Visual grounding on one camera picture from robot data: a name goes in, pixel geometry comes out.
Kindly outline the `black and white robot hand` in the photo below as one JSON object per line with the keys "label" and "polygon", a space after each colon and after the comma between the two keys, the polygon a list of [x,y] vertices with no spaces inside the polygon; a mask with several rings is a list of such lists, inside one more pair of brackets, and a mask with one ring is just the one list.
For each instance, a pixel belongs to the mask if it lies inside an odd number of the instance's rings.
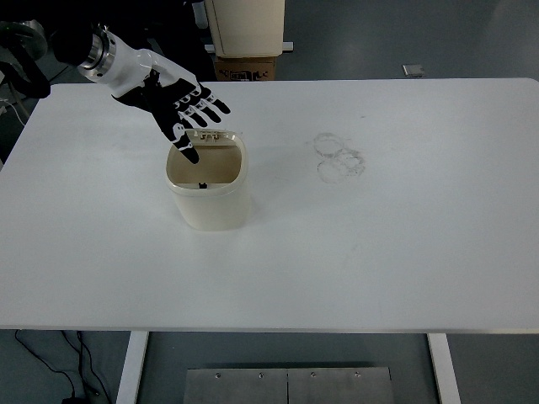
{"label": "black and white robot hand", "polygon": [[193,73],[152,50],[135,50],[108,31],[93,35],[87,64],[88,79],[107,86],[118,102],[149,112],[193,164],[200,158],[187,130],[219,123],[230,112]]}

